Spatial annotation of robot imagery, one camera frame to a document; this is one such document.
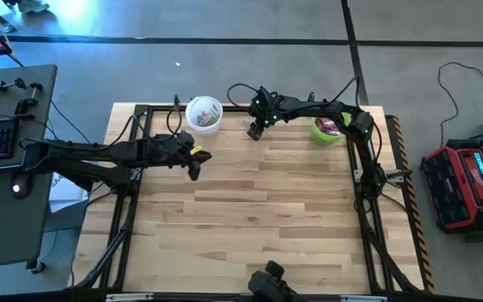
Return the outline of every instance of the red power station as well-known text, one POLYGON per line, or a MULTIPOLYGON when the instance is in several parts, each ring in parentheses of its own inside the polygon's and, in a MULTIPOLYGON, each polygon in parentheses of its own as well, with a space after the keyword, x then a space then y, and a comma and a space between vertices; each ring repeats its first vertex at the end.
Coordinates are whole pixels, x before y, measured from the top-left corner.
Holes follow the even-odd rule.
POLYGON ((483 231, 483 155, 476 141, 450 139, 423 158, 421 170, 443 231, 483 231))

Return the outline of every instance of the white paper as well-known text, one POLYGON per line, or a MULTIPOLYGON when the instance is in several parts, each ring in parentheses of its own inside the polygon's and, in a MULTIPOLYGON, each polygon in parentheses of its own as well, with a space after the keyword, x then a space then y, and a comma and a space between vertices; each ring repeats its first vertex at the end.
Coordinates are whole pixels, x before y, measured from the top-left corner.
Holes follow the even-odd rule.
POLYGON ((51 191, 49 192, 49 208, 52 213, 88 199, 89 196, 85 190, 63 176, 54 173, 51 180, 51 191))

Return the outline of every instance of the black desk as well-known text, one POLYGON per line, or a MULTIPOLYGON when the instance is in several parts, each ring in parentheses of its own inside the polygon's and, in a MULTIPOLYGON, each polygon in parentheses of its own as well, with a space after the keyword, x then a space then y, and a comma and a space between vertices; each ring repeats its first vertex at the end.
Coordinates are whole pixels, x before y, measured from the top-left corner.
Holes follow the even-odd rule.
MULTIPOLYGON (((31 112, 37 120, 47 123, 50 100, 55 85, 57 66, 39 65, 0 70, 0 78, 7 83, 21 77, 26 84, 36 81, 44 89, 37 92, 39 105, 31 112)), ((11 87, 7 92, 0 92, 0 115, 13 115, 19 100, 31 97, 32 90, 26 91, 11 87)), ((20 122, 18 140, 22 138, 44 137, 44 126, 36 122, 20 122)), ((0 164, 19 164, 23 151, 16 146, 12 159, 0 161, 0 164)), ((36 261, 39 256, 44 220, 49 199, 51 174, 34 177, 34 187, 28 198, 16 200, 10 193, 12 169, 0 170, 0 265, 7 263, 36 261)))

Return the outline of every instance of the shoe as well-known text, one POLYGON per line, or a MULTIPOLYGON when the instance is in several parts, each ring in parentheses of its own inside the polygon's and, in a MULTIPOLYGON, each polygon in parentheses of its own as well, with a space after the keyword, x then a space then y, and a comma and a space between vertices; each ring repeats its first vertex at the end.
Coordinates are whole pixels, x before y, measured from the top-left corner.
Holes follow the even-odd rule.
POLYGON ((49 8, 49 4, 42 4, 36 0, 22 0, 18 3, 20 13, 40 13, 49 8))
POLYGON ((13 32, 16 29, 14 25, 10 24, 9 21, 5 20, 4 18, 0 18, 0 22, 5 34, 13 32))

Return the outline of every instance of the yellow object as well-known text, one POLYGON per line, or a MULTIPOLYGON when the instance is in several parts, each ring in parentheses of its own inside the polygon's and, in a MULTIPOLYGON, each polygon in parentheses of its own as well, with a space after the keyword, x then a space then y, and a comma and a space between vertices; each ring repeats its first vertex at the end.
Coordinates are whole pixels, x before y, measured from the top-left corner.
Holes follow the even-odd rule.
POLYGON ((194 148, 191 149, 190 154, 195 155, 197 152, 199 152, 201 150, 202 150, 201 146, 194 147, 194 148))

